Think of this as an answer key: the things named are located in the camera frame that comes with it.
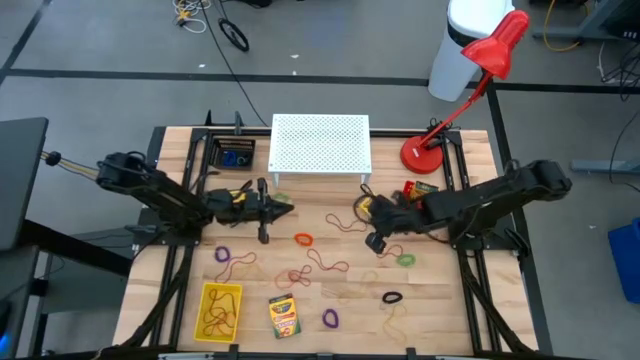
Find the red desk lamp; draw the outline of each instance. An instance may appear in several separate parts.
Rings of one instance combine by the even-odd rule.
[[[528,27],[529,15],[515,10],[502,19],[491,36],[476,40],[462,49],[462,55],[478,64],[484,70],[484,75],[469,100],[444,122],[427,135],[414,136],[404,143],[400,159],[407,169],[418,174],[428,174],[442,165],[442,149],[439,146],[429,147],[431,140],[484,95],[487,84],[494,75],[503,80],[507,78],[511,70],[511,51]]]

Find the concrete floor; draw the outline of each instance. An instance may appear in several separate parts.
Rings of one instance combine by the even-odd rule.
[[[0,0],[0,63],[40,4],[39,0]],[[514,0],[514,5],[528,10],[534,25],[542,23],[544,10],[530,9],[524,0]],[[224,39],[221,45],[238,74],[291,75],[295,71],[298,75],[426,79],[446,24],[446,6],[445,0],[279,0],[256,10],[231,2],[225,5],[229,17],[250,39],[251,51],[241,53]],[[211,10],[210,17],[217,18]],[[583,16],[582,10],[558,10],[553,21],[575,24]],[[227,74],[209,35],[182,31],[171,25],[172,17],[170,1],[54,0],[12,68]],[[599,85],[600,45],[590,42],[571,52],[554,53],[525,36],[516,49],[508,82]],[[605,67],[617,61],[625,46],[607,44]],[[369,114],[373,127],[416,128],[424,127],[431,117],[443,118],[458,105],[436,100],[420,86],[244,86],[267,122],[277,112],[357,113]],[[574,182],[565,200],[526,208],[554,352],[597,359],[634,358],[640,350],[635,336],[640,308],[624,300],[607,231],[638,216],[638,195],[609,184],[604,176],[571,174],[568,163],[574,158],[607,159],[618,132],[640,108],[639,98],[621,103],[616,95],[515,91],[501,91],[498,97],[513,157],[523,163],[557,160]],[[199,124],[209,109],[218,122],[231,121],[239,110],[248,124],[258,124],[232,82],[9,76],[0,86],[0,120],[49,118],[45,149],[86,164],[113,151],[144,151],[154,126]],[[498,159],[486,100],[457,124],[488,130]],[[631,127],[620,157],[632,156],[639,137],[640,125]],[[132,199],[41,166],[28,217],[77,234],[134,223],[139,210],[140,204]],[[126,244],[126,239],[103,244]],[[66,284],[80,281],[87,291],[74,296],[89,301],[95,292],[92,283],[100,281],[99,293],[121,294],[121,279],[108,278],[98,270],[69,266],[55,275],[51,289],[54,295],[64,295]],[[82,312],[52,317],[45,348],[69,352],[110,344],[119,306],[116,295],[83,306]],[[46,300],[50,309],[70,311],[75,306],[65,309],[59,297],[52,297]],[[61,336],[68,333],[67,326],[96,323],[100,326],[89,327],[92,331]]]

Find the white rack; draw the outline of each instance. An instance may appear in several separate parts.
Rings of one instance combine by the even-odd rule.
[[[274,114],[268,171],[280,174],[371,175],[368,115]]]

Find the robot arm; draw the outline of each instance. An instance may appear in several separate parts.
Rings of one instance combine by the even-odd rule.
[[[385,238],[393,233],[423,234],[449,228],[450,244],[463,235],[482,235],[495,227],[501,217],[533,200],[562,199],[571,189],[556,162],[539,160],[521,167],[508,167],[505,175],[460,191],[439,191],[409,202],[400,192],[395,202],[378,195],[373,197],[369,212],[375,232],[366,244],[381,254]]]
[[[133,196],[182,235],[199,236],[214,217],[219,223],[232,226],[258,221],[258,238],[266,244],[266,224],[293,210],[293,205],[271,199],[262,178],[258,179],[258,192],[251,189],[249,181],[239,190],[216,189],[198,197],[133,152],[108,155],[98,166],[96,183],[101,188]]]

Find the yellow basket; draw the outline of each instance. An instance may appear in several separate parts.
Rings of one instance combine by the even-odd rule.
[[[236,338],[242,285],[205,283],[193,338],[231,343]]]

